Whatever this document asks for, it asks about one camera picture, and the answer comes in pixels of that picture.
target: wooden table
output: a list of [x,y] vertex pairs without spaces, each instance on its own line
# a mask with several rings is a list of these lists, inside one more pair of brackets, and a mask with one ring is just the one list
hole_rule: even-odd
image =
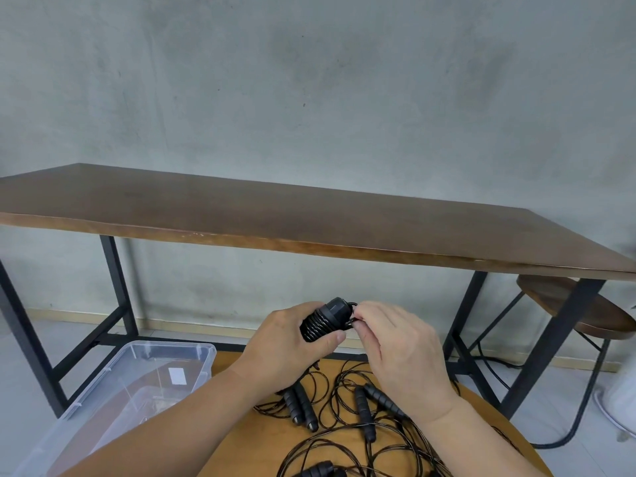
[[[227,368],[237,358],[237,353],[219,352],[213,365],[213,374]],[[327,375],[329,381],[333,383],[334,378],[340,372],[344,362],[338,360],[321,360],[320,368]],[[319,394],[324,392],[325,383],[322,378],[318,378]],[[495,408],[484,401],[481,397],[460,385],[461,396],[470,402],[475,410],[490,425],[494,425],[501,430],[521,451],[537,469],[551,476],[550,470],[545,465],[539,454],[532,448],[532,445],[519,433],[517,429]],[[350,394],[343,393],[351,407],[354,406]],[[316,414],[322,404],[315,405]],[[218,475],[232,476],[274,476],[279,469],[283,459],[288,452],[298,442],[309,437],[310,433],[305,427],[296,427],[289,420],[281,420],[272,417],[264,417],[257,412],[248,413],[221,443],[207,465],[203,468],[199,477],[212,477]],[[356,456],[364,462],[364,438],[360,431],[343,431],[341,434],[333,434],[329,439],[337,441],[351,449]],[[374,451],[387,445],[399,442],[393,434],[378,431],[378,441],[373,444]],[[333,449],[312,450],[307,464],[313,465],[321,460],[332,460],[335,464],[351,465],[342,455]],[[391,475],[414,475],[415,459],[406,452],[390,452],[386,456],[378,459],[377,469]],[[291,471],[286,475],[291,476],[300,470],[300,462],[291,467]]]
[[[139,338],[113,236],[473,270],[445,355],[457,349],[449,371],[471,375],[508,418],[605,280],[636,281],[636,262],[526,209],[86,164],[0,179],[0,224],[102,240],[119,306],[54,368],[0,264],[0,307],[58,415],[78,395],[59,379],[92,346]],[[502,402],[460,337],[487,272],[581,278]],[[127,334],[108,335],[120,319]]]

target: stool seat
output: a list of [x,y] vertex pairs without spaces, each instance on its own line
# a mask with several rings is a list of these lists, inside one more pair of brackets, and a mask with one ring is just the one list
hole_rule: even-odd
[[[577,281],[556,276],[520,275],[516,282],[525,294],[555,317]],[[604,340],[627,340],[636,333],[636,321],[614,303],[597,295],[574,329]]]

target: wooden round table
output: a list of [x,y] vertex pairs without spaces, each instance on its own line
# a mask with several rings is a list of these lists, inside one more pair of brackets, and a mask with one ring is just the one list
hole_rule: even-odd
[[[233,352],[219,352],[212,366],[213,374],[227,368],[239,355],[239,353]],[[333,383],[334,377],[338,375],[343,364],[342,360],[321,360],[320,369],[329,378],[330,383]],[[353,364],[355,362],[349,362],[347,368]],[[321,385],[326,385],[322,380],[322,378],[317,378],[319,394],[322,394],[326,389],[325,386],[321,388]],[[303,383],[308,392],[313,390],[311,381],[307,382],[307,379],[304,379]],[[473,405],[484,420],[501,430],[537,469],[545,473],[546,476],[552,477],[552,473],[541,460],[539,454],[532,448],[532,445],[503,415],[463,385],[460,385],[460,391],[461,396]],[[349,395],[346,394],[343,393],[343,396],[347,398]],[[316,413],[323,403],[315,406]],[[354,416],[349,415],[348,417],[353,417],[350,421],[355,423]],[[288,452],[298,442],[309,436],[310,433],[305,427],[297,427],[289,419],[266,417],[255,411],[250,411],[219,445],[199,476],[275,476]],[[364,462],[364,438],[359,429],[339,431],[329,435],[328,438],[345,445]],[[378,429],[378,439],[373,444],[374,447],[377,445],[377,448],[380,449],[391,443],[399,443],[397,436]],[[321,460],[332,460],[335,464],[351,465],[347,457],[330,448],[312,449],[307,464],[311,465]],[[286,476],[294,475],[299,471],[299,466],[300,462],[296,462],[296,465],[291,467]],[[412,453],[390,451],[378,457],[375,467],[391,475],[409,476],[415,473],[415,459]]]

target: hand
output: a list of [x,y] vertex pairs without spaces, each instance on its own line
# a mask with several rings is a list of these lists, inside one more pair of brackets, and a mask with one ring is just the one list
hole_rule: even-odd
[[300,324],[324,303],[311,301],[270,313],[230,367],[258,385],[264,398],[293,385],[305,370],[345,341],[345,332],[334,331],[307,343]]
[[354,310],[362,340],[382,390],[409,417],[425,425],[449,413],[460,398],[451,387],[435,330],[392,304],[365,301]]

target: left hand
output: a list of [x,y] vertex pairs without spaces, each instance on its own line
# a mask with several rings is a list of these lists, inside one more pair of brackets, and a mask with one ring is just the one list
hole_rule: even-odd
[[230,369],[257,385],[261,398],[293,385],[314,362],[345,341],[342,330],[313,343],[300,334],[303,320],[323,304],[311,301],[270,313]]

